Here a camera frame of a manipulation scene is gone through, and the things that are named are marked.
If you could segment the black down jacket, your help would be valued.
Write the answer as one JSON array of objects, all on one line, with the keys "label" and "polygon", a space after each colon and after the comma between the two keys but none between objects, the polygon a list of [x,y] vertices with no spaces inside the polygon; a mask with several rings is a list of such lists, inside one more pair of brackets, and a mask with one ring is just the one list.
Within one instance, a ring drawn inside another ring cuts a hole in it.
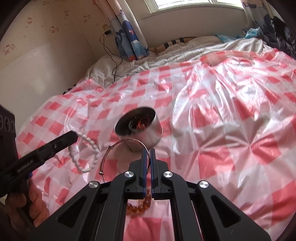
[{"label": "black down jacket", "polygon": [[295,59],[295,38],[287,25],[278,17],[264,16],[263,39],[273,48],[276,48]]}]

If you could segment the window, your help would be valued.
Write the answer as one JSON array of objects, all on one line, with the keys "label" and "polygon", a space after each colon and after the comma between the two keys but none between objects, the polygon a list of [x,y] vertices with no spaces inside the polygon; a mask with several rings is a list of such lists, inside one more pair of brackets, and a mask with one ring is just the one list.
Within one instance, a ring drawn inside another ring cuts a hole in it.
[{"label": "window", "polygon": [[225,6],[243,9],[240,0],[147,0],[144,2],[151,13],[185,6]]}]

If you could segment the blue plastic bag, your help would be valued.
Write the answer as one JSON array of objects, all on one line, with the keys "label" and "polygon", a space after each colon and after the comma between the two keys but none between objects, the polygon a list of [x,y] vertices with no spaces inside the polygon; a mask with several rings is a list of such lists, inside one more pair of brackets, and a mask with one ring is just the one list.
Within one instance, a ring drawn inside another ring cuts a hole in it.
[{"label": "blue plastic bag", "polygon": [[250,39],[250,38],[263,38],[263,31],[260,27],[258,28],[250,28],[242,35],[236,35],[235,37],[227,36],[227,35],[215,35],[218,37],[223,43],[227,43],[230,41],[234,41],[236,39]]}]

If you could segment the white bed quilt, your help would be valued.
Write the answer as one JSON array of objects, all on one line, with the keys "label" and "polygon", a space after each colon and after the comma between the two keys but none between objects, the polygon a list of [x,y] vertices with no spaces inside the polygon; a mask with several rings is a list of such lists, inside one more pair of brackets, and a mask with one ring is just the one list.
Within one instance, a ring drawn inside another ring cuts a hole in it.
[{"label": "white bed quilt", "polygon": [[224,50],[261,54],[271,50],[271,47],[258,38],[240,38],[224,43],[216,36],[197,37],[187,43],[171,45],[159,54],[150,53],[148,57],[142,60],[126,62],[115,59],[118,66],[115,66],[111,58],[105,55],[93,64],[78,82],[81,83],[84,80],[92,79],[106,88],[123,77],[133,76],[151,68],[168,66],[173,63],[194,61],[206,54]]}]

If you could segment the white headboard panel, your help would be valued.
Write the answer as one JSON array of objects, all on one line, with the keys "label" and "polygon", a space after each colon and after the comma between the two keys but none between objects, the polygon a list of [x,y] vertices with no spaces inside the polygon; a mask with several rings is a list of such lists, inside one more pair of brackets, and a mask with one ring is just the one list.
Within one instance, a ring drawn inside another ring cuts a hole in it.
[{"label": "white headboard panel", "polygon": [[19,132],[50,97],[76,84],[96,61],[85,37],[62,38],[23,54],[1,70],[1,105]]}]

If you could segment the silver bangle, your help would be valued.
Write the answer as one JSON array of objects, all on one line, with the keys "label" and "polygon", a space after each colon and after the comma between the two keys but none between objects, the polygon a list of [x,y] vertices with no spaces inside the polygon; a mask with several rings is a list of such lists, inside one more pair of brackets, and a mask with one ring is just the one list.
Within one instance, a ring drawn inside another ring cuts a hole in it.
[{"label": "silver bangle", "polygon": [[116,165],[121,161],[126,163],[130,159],[130,156],[132,158],[139,157],[141,151],[144,151],[144,157],[147,159],[144,167],[147,169],[145,173],[148,174],[151,167],[151,156],[149,149],[142,141],[136,138],[126,137],[113,145],[109,145],[99,165],[98,175],[102,183],[106,183],[105,176],[108,174],[108,171],[105,171],[106,163],[109,163],[109,161],[116,161]]}]

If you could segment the wall power socket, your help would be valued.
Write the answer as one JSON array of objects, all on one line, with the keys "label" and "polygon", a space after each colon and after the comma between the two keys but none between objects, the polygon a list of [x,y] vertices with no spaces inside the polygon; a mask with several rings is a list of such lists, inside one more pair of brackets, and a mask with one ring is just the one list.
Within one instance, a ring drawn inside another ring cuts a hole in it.
[{"label": "wall power socket", "polygon": [[102,27],[103,27],[105,36],[112,34],[112,30],[107,24],[102,25]]}]

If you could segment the striped pillow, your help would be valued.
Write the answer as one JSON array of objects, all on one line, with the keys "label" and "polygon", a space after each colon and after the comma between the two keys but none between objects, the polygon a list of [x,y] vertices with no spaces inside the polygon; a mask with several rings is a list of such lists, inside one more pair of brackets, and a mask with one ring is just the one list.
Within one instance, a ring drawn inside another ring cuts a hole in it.
[{"label": "striped pillow", "polygon": [[168,49],[168,47],[176,45],[176,44],[186,44],[187,42],[189,42],[190,40],[194,39],[194,37],[184,37],[184,38],[178,38],[175,40],[171,40],[168,41],[158,47],[149,47],[149,51],[155,54],[159,54],[163,51],[165,51],[166,49]]}]

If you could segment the blue cartoon curtain left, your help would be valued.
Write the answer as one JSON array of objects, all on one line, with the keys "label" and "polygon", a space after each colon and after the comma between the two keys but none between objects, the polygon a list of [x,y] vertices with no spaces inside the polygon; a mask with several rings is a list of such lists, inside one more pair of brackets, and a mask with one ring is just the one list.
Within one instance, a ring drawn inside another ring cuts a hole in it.
[{"label": "blue cartoon curtain left", "polygon": [[111,20],[115,30],[115,43],[122,58],[128,61],[140,60],[149,56],[149,49],[144,46],[122,9]]}]

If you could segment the cartoon curtain right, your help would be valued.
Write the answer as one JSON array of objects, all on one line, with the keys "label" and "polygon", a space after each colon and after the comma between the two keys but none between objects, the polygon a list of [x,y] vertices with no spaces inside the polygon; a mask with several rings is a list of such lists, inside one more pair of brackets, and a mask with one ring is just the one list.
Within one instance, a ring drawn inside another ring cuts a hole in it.
[{"label": "cartoon curtain right", "polygon": [[241,0],[248,18],[254,26],[260,27],[263,32],[274,34],[274,14],[265,0]]}]

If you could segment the round metal tin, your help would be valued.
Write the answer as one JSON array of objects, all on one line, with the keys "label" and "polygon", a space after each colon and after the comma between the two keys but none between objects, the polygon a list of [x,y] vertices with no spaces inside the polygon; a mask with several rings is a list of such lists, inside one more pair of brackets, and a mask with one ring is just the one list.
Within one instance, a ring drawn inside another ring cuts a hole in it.
[{"label": "round metal tin", "polygon": [[156,111],[143,106],[124,114],[116,122],[114,131],[121,139],[136,138],[151,149],[161,140],[164,129]]}]

